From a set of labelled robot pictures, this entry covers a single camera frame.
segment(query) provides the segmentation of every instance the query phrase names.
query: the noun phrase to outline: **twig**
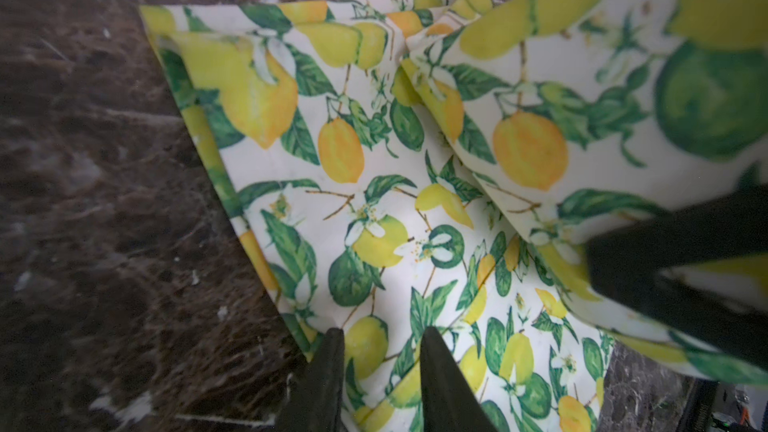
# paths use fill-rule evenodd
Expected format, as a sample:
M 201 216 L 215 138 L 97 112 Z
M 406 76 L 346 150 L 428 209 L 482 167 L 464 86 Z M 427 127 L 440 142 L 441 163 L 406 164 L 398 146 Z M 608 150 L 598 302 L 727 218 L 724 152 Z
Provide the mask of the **twig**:
M 347 206 L 350 204 L 350 202 L 352 201 L 352 199 L 353 199 L 354 197 L 355 197 L 355 194 L 352 194 L 352 195 L 350 195 L 349 197 L 347 197 L 347 198 L 346 198 L 346 200 L 344 201 L 344 203 L 343 203 L 343 204 L 341 204 L 341 207 L 337 208 L 335 211 L 333 211 L 331 214 L 329 214 L 329 215 L 328 215 L 327 217 L 325 217 L 323 220 L 328 220 L 328 219 L 329 219 L 329 218 L 331 218 L 332 216 L 335 216 L 336 214 L 338 214 L 339 212 L 341 212 L 341 210 L 342 210 L 344 207 L 347 207 Z

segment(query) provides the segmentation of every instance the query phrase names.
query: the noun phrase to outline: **folded fabric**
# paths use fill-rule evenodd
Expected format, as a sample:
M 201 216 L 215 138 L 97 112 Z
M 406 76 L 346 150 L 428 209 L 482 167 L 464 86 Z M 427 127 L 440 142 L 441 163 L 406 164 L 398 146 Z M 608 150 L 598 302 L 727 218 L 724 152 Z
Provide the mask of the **folded fabric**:
M 730 29 L 696 29 L 698 0 L 141 14 L 294 339 L 311 360 L 323 331 L 345 330 L 347 427 L 422 429 L 418 341 L 436 325 L 497 428 L 589 432 L 613 337 L 689 374 L 766 382 L 599 297 L 579 247 L 728 193 L 745 169 L 759 180 L 768 28 L 739 15 L 761 0 L 723 1 L 748 29 L 726 46 Z M 765 301 L 763 258 L 745 260 Z

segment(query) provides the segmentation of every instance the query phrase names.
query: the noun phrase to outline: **marble countertop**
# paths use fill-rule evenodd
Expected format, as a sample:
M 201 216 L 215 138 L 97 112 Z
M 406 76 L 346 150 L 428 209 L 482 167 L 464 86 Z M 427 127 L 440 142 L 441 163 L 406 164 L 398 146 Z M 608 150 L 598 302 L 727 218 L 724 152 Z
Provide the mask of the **marble countertop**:
M 0 1 L 4 430 L 238 430 L 301 376 L 137 12 L 246 1 Z M 618 347 L 598 429 L 671 430 L 689 387 Z

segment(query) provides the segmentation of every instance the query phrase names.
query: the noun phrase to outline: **lemon print fabric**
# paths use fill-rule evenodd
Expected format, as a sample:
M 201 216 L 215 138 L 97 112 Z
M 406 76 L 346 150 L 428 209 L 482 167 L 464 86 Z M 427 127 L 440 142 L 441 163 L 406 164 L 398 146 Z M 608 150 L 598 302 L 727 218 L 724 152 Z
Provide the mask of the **lemon print fabric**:
M 328 328 L 345 331 L 348 429 L 423 429 L 419 345 L 434 325 L 499 430 L 591 432 L 615 340 L 687 374 L 768 383 L 602 298 L 583 249 L 766 180 L 760 1 L 141 13 L 296 344 L 312 360 Z M 730 268 L 756 280 L 737 262 L 711 274 Z

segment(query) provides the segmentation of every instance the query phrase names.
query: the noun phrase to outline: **green leaf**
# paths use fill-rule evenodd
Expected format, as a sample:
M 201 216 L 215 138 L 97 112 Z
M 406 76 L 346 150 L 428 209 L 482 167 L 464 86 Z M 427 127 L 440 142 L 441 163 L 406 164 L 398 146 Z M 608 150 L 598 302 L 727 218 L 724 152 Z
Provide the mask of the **green leaf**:
M 486 400 L 480 404 L 480 408 L 485 412 L 485 416 L 491 421 L 493 427 L 496 427 L 498 432 L 509 432 L 507 418 L 504 416 L 502 409 L 498 408 L 493 400 Z
M 558 216 L 568 224 L 611 212 L 646 212 L 652 216 L 664 216 L 666 209 L 650 200 L 625 192 L 580 188 L 558 206 Z
M 512 273 L 507 267 L 507 261 L 502 256 L 502 261 L 496 264 L 496 292 L 502 297 L 506 297 L 509 294 L 509 290 L 512 288 Z
M 584 347 L 584 366 L 592 376 L 592 379 L 603 377 L 603 356 L 600 354 L 600 346 L 597 342 L 585 337 L 581 340 Z
M 389 108 L 389 120 L 392 122 L 395 135 L 404 146 L 415 152 L 422 149 L 424 127 L 413 109 L 395 99 Z
M 397 186 L 416 187 L 416 184 L 397 174 L 374 177 L 366 188 L 366 202 L 370 206 L 377 204 L 384 194 Z
M 552 384 L 552 395 L 554 396 L 554 401 L 558 403 L 562 397 L 568 395 L 568 389 L 565 386 L 560 385 L 560 378 L 563 375 L 563 369 L 552 367 L 552 359 L 555 357 L 556 355 L 554 353 L 554 349 L 552 349 L 552 346 L 549 346 L 549 382 Z
M 165 69 L 165 76 L 168 78 L 170 92 L 174 95 L 174 100 L 179 110 L 184 110 L 194 104 L 197 99 L 194 86 L 187 74 L 187 67 L 181 56 L 172 50 L 160 49 L 160 61 Z
M 736 190 L 747 190 L 748 188 L 758 187 L 760 185 L 760 162 L 754 162 L 751 166 L 744 169 L 739 181 L 736 183 Z
M 732 384 L 768 385 L 768 371 L 729 355 L 686 349 L 685 356 L 691 365 L 711 380 Z
M 488 319 L 488 325 L 485 328 L 485 361 L 488 363 L 488 369 L 494 375 L 498 375 L 498 371 L 502 367 L 502 357 L 507 346 L 507 340 L 504 324 L 496 317 Z
M 627 75 L 627 88 L 629 90 L 637 90 L 641 88 L 647 81 L 648 75 L 650 75 L 650 68 L 648 62 L 639 66 Z
M 429 9 L 416 9 L 414 12 L 418 15 L 422 27 L 429 27 L 431 24 L 435 23 L 435 19 L 432 17 L 432 12 Z
M 434 323 L 432 309 L 424 297 L 411 287 L 411 332 L 413 337 L 421 337 L 424 330 Z
M 242 207 L 248 208 L 257 198 L 282 190 L 288 185 L 296 188 L 306 187 L 320 190 L 320 186 L 318 186 L 317 182 L 313 181 L 311 178 L 294 178 L 293 180 L 267 180 L 265 182 L 255 182 L 243 187 L 237 193 L 237 196 L 240 199 Z
M 221 205 L 224 206 L 226 216 L 229 218 L 242 216 L 243 207 L 240 206 L 237 192 L 232 187 L 232 181 L 226 174 L 226 171 L 220 168 L 220 166 L 211 167 L 207 171 L 210 181 L 214 184 L 214 190 L 216 190 L 216 194 L 219 200 L 221 200 Z
M 265 29 L 275 30 L 278 34 L 288 32 L 293 24 L 275 4 L 241 5 L 240 10 L 251 22 Z
M 293 227 L 283 224 L 277 217 L 266 210 L 261 211 L 266 223 L 266 231 L 272 237 L 277 252 L 288 269 L 288 273 L 298 284 L 304 274 L 310 278 L 310 284 L 315 283 L 317 259 L 315 251 Z
M 768 132 L 767 83 L 762 50 L 715 51 L 686 42 L 657 78 L 656 119 L 679 148 L 724 162 Z
M 346 248 L 328 271 L 328 289 L 333 301 L 342 307 L 356 307 L 368 299 L 373 286 L 371 266 L 351 248 Z
M 489 254 L 493 256 L 494 262 L 498 264 L 499 261 L 502 260 L 505 250 L 507 250 L 507 235 L 504 234 L 504 231 L 502 230 L 496 234 L 496 238 L 493 239 Z
M 245 136 L 236 130 L 232 122 L 226 118 L 224 108 L 219 102 L 218 89 L 199 89 L 197 99 L 205 111 L 205 118 L 208 119 L 208 126 L 211 133 L 214 134 L 216 147 L 223 149 L 245 139 Z
M 539 374 L 533 374 L 525 383 L 525 394 L 520 398 L 520 406 L 524 413 L 536 419 L 549 415 L 552 394 L 547 381 Z
M 346 383 L 346 396 L 350 398 L 350 404 L 352 408 L 357 410 L 366 402 L 362 399 L 366 394 L 360 390 L 360 386 L 355 380 L 355 359 L 351 358 L 346 365 L 346 373 L 344 374 L 344 382 Z
M 299 86 L 300 95 L 314 97 L 324 93 L 336 94 L 328 77 L 311 55 L 303 53 L 289 43 L 286 43 L 286 46 L 296 62 L 296 84 Z
M 187 25 L 190 32 L 213 32 L 189 7 L 184 7 L 184 14 L 187 16 Z
M 421 401 L 418 402 L 416 415 L 413 416 L 413 421 L 411 422 L 411 426 L 408 427 L 408 432 L 424 432 L 424 409 Z
M 288 326 L 288 331 L 293 335 L 293 340 L 296 341 L 296 345 L 299 346 L 299 349 L 304 353 L 309 352 L 311 346 L 310 341 L 308 341 L 306 335 L 304 335 L 304 331 L 301 329 L 301 326 L 299 326 L 299 321 L 296 319 L 296 316 L 294 314 L 280 314 L 280 316 Z
M 444 67 L 453 75 L 456 89 L 465 101 L 478 99 L 499 87 L 511 87 L 498 77 L 465 63 Z
M 290 276 L 288 272 L 278 264 L 270 262 L 270 270 L 277 280 L 277 285 L 280 287 L 280 291 L 288 298 L 296 298 L 294 292 L 296 290 L 296 281 Z
M 493 152 L 488 147 L 488 142 L 486 142 L 484 135 L 472 119 L 469 118 L 468 114 L 464 115 L 464 128 L 462 129 L 462 134 L 458 137 L 458 143 L 475 157 L 491 164 L 496 163 Z
M 432 264 L 438 268 L 454 268 L 456 265 L 460 264 L 464 258 L 464 237 L 458 230 L 456 230 L 456 227 L 443 224 L 441 226 L 435 227 L 429 233 L 429 240 L 432 240 L 440 234 L 450 235 L 451 240 L 445 244 L 434 246 L 430 243 L 427 243 L 423 246 L 423 248 L 424 250 L 429 250 L 430 248 L 444 248 L 445 250 L 450 251 L 453 254 L 453 257 L 451 257 L 451 260 L 449 261 L 444 262 L 437 260 L 435 257 L 430 257 L 430 259 L 432 260 Z
M 437 287 L 429 295 L 429 310 L 431 311 L 434 318 L 440 316 L 440 312 L 442 312 L 442 309 L 446 306 L 446 299 L 448 298 L 448 295 L 451 293 L 453 288 L 456 286 L 457 282 L 458 280 L 454 279 L 445 285 Z
M 304 122 L 304 118 L 301 116 L 301 111 L 298 108 L 293 113 L 293 121 L 290 124 L 290 128 L 280 136 L 280 143 L 283 145 L 283 149 L 292 156 L 306 160 L 316 166 L 320 165 L 315 144 L 312 143 L 310 130 L 307 129 L 306 122 Z

